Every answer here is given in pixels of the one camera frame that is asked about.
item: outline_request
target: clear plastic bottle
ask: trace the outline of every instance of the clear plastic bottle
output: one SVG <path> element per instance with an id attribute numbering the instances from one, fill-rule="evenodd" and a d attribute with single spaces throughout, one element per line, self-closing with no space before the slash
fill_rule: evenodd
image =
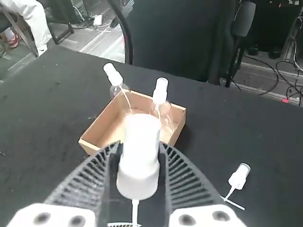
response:
<path id="1" fill-rule="evenodd" d="M 162 129 L 160 138 L 170 137 L 174 132 L 174 122 L 171 114 L 171 104 L 166 100 L 168 80 L 158 78 L 152 95 L 150 114 L 160 119 Z"/>
<path id="2" fill-rule="evenodd" d="M 119 104 L 123 114 L 129 115 L 132 114 L 131 106 L 131 90 L 130 88 L 123 83 L 123 77 L 115 69 L 112 63 L 107 63 L 104 65 L 103 70 L 107 74 L 108 80 L 111 83 L 110 87 L 110 96 L 112 99 L 118 98 Z"/>

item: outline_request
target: sneaker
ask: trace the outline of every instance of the sneaker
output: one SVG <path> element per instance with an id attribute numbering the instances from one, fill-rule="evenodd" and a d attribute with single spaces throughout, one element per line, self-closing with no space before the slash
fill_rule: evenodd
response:
<path id="1" fill-rule="evenodd" d="M 9 47 L 10 48 L 16 48 L 19 45 L 19 40 L 18 40 L 18 36 L 14 35 L 14 38 L 12 38 L 11 40 L 8 41 Z"/>

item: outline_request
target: open cardboard box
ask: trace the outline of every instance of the open cardboard box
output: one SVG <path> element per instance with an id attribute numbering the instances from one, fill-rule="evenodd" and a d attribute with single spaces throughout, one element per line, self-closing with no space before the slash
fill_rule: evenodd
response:
<path id="1" fill-rule="evenodd" d="M 131 91 L 130 99 L 135 112 L 149 112 L 152 97 Z M 123 142 L 125 117 L 120 111 L 119 100 L 114 98 L 83 133 L 80 137 L 79 144 L 87 154 L 94 155 L 101 148 L 118 140 Z M 175 130 L 172 135 L 163 135 L 163 138 L 160 138 L 160 140 L 173 146 L 185 125 L 186 108 L 172 104 L 171 111 Z"/>

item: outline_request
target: white pump cap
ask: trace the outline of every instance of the white pump cap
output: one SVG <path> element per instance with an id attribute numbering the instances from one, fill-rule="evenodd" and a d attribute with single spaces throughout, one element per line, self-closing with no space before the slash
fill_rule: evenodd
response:
<path id="1" fill-rule="evenodd" d="M 119 86 L 123 84 L 123 77 L 121 74 L 115 69 L 112 63 L 107 63 L 104 65 L 103 70 L 107 74 L 109 82 L 112 86 Z"/>
<path id="2" fill-rule="evenodd" d="M 231 187 L 234 187 L 237 190 L 242 190 L 249 173 L 250 166 L 245 163 L 241 163 L 236 172 L 234 172 L 229 178 L 228 183 Z"/>
<path id="3" fill-rule="evenodd" d="M 156 88 L 154 89 L 152 94 L 152 101 L 155 104 L 160 105 L 166 102 L 168 84 L 169 81 L 164 77 L 160 77 L 157 79 Z"/>

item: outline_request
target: black tabletop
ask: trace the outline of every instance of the black tabletop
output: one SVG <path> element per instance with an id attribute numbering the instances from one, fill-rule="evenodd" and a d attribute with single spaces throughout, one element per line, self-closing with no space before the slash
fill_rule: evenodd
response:
<path id="1" fill-rule="evenodd" d="M 18 209 L 43 202 L 87 157 L 78 139 L 110 100 L 102 70 L 107 62 L 56 46 L 0 85 L 0 149 L 5 154 L 0 155 L 1 226 Z M 243 190 L 231 196 L 246 208 L 233 209 L 247 226 L 302 226 L 301 108 L 114 65 L 130 88 L 148 95 L 158 77 L 169 80 L 168 99 L 187 107 L 186 125 L 175 146 L 221 195 L 227 194 L 228 178 L 241 162 L 251 166 Z M 139 222 L 154 219 L 151 211 L 139 212 Z"/>

